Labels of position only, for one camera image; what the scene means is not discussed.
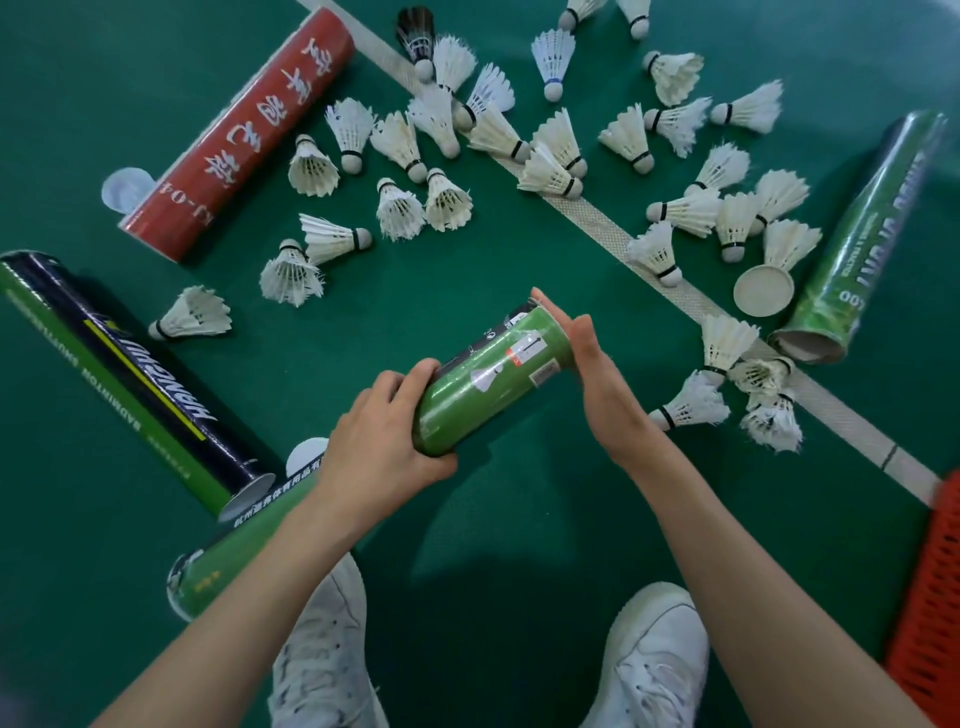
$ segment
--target green tube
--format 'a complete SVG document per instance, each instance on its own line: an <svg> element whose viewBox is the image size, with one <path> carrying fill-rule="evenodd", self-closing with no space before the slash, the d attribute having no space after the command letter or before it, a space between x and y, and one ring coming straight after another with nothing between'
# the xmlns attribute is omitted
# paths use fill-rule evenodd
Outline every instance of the green tube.
<svg viewBox="0 0 960 728"><path fill-rule="evenodd" d="M825 246L790 321L770 334L771 345L810 364L847 355L946 124L942 113L913 111L887 130L866 183Z"/></svg>
<svg viewBox="0 0 960 728"><path fill-rule="evenodd" d="M414 420L414 447L430 456L450 452L494 415L572 364L564 330L531 299L437 370Z"/></svg>
<svg viewBox="0 0 960 728"><path fill-rule="evenodd" d="M235 518L229 530L208 546L177 559L167 576L167 599L174 612L192 621L227 588L309 493L316 479L312 475L323 459L321 455L287 478Z"/></svg>

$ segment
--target person's right arm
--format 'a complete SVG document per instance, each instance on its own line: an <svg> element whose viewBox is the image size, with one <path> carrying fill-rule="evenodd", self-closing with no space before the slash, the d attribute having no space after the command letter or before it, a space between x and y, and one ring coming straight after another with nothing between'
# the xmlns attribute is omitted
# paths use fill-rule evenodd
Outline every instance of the person's right arm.
<svg viewBox="0 0 960 728"><path fill-rule="evenodd" d="M534 289L570 338L590 429L646 497L756 726L930 728L913 701L747 533L650 421L589 316Z"/></svg>

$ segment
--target yellow stripe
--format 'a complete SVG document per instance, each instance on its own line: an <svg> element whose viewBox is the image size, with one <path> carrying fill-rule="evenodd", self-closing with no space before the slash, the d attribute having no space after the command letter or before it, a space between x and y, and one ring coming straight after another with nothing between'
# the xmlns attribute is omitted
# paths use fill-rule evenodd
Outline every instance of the yellow stripe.
<svg viewBox="0 0 960 728"><path fill-rule="evenodd" d="M99 328L97 328L96 324L94 324L89 319L86 319L84 323L89 327L91 331L93 331L97 335L97 338L99 338L102 342L104 342L104 344L106 344L109 347L109 349L114 354L116 354L116 357L120 359L120 361L122 361L124 364L127 365L127 368L130 369L130 371L133 372L136 375L136 377L144 383L147 389L149 389L151 392L153 392L156 395L156 398L158 400L166 404L167 407L170 409L170 411L173 412L175 415L177 415L177 419L179 419L184 425L186 425L187 429L193 432L193 434L195 434L199 440L206 439L206 436L202 432L200 432L192 422L190 422L190 419L186 415L184 415L182 412L180 412L177 406L170 401L170 398L164 392L161 392L159 389L157 389L156 385L153 382L151 382L149 379L147 379L147 376L143 374L143 372L141 372L139 369L137 369L137 367L133 364L133 362L131 362L126 356L124 356L124 354L119 349L116 348L116 345L112 341L110 341L107 338L107 336L102 331L100 331Z"/></svg>

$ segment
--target shuttlecock tube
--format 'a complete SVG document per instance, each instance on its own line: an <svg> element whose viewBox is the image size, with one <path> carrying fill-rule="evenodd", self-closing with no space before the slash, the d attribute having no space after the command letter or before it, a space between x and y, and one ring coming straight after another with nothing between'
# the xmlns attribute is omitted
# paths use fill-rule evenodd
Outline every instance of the shuttlecock tube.
<svg viewBox="0 0 960 728"><path fill-rule="evenodd" d="M192 621L227 588L309 493L323 458L314 458L253 503L210 544L177 559L167 576L167 599L174 612Z"/></svg>
<svg viewBox="0 0 960 728"><path fill-rule="evenodd" d="M773 346L811 364L847 355L946 124L942 113L912 111L887 130L789 322L770 335Z"/></svg>
<svg viewBox="0 0 960 728"><path fill-rule="evenodd" d="M220 520L273 485L228 426L113 317L95 308L54 257L0 255L7 300L63 355Z"/></svg>
<svg viewBox="0 0 960 728"><path fill-rule="evenodd" d="M414 418L414 447L431 456L450 452L572 364L564 330L531 299L437 370Z"/></svg>
<svg viewBox="0 0 960 728"><path fill-rule="evenodd" d="M310 13L180 155L120 229L176 262L353 56L329 8Z"/></svg>

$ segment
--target white sneaker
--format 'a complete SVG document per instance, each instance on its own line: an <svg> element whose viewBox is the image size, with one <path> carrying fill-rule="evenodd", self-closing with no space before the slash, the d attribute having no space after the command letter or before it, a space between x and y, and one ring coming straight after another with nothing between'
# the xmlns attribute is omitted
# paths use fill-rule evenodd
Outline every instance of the white sneaker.
<svg viewBox="0 0 960 728"><path fill-rule="evenodd" d="M690 728L709 653L686 589L666 582L641 589L613 622L600 690L581 728Z"/></svg>
<svg viewBox="0 0 960 728"><path fill-rule="evenodd" d="M310 597L274 662L274 728L389 728L364 660L367 593L347 554Z"/></svg>

